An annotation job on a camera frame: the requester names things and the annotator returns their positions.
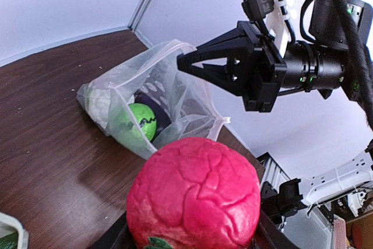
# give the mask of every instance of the wooden table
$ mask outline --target wooden table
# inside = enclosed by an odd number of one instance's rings
[[[80,85],[145,49],[120,31],[0,68],[0,212],[21,221],[31,249],[86,248],[124,212],[144,160],[105,137],[75,97]],[[219,141],[263,174],[226,128]]]

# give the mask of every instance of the black cable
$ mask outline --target black cable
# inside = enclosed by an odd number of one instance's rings
[[[368,188],[368,187],[358,187],[358,189],[365,189],[365,190],[373,191],[373,188]]]
[[[278,96],[287,96],[288,94],[300,93],[300,92],[303,92],[303,91],[304,91],[304,89],[302,87],[296,87],[294,89],[284,90],[282,92],[279,92]]]
[[[310,43],[314,43],[314,42],[316,42],[316,40],[313,39],[311,36],[309,36],[307,34],[307,32],[305,32],[304,16],[305,16],[305,13],[307,12],[308,7],[313,3],[313,1],[314,0],[305,0],[305,2],[302,5],[302,8],[301,8],[301,17],[300,17],[300,32],[301,32],[301,35],[302,35],[304,40],[307,40]]]
[[[364,44],[364,54],[365,54],[365,60],[366,60],[367,64],[371,66],[372,65],[371,54],[369,52],[368,46],[365,45],[365,44]],[[369,69],[371,80],[373,81],[373,68],[368,67],[368,69]]]
[[[360,85],[360,95],[363,107],[367,115],[367,120],[373,129],[373,85],[371,79],[372,69],[370,62],[366,60],[364,45],[357,33],[357,26],[347,11],[346,0],[333,0],[333,4],[338,12],[342,29],[346,36],[347,45],[350,51],[350,63],[357,76]]]
[[[269,35],[269,30],[267,28],[267,25],[265,24],[264,20],[259,20],[256,22],[258,29],[266,36]]]
[[[287,9],[286,9],[286,5],[282,5],[281,6],[281,13],[282,15],[287,15]],[[286,24],[286,27],[290,33],[290,44],[294,44],[295,41],[296,41],[296,37],[295,37],[295,32],[294,32],[294,28],[293,28],[293,25],[291,24],[290,20],[289,19],[286,19],[284,20],[285,21],[285,24]]]

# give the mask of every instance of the mesh bag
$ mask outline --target mesh bag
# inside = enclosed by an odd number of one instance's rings
[[[224,119],[214,108],[208,84],[177,69],[177,55],[194,50],[178,40],[158,44],[81,86],[77,99],[106,135],[144,159],[182,138],[216,140]],[[129,108],[138,91],[151,97],[171,120],[152,142]],[[131,125],[118,126],[119,114]]]

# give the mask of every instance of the pink textured ball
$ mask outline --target pink textured ball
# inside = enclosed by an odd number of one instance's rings
[[[236,249],[251,242],[259,221],[260,185],[249,161],[204,138],[176,141],[155,153],[127,199],[138,248],[149,237],[175,249]]]

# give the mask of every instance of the plastic container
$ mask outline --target plastic container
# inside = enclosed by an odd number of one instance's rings
[[[0,212],[0,238],[18,232],[17,249],[27,249],[29,245],[29,233],[22,224],[9,215]]]

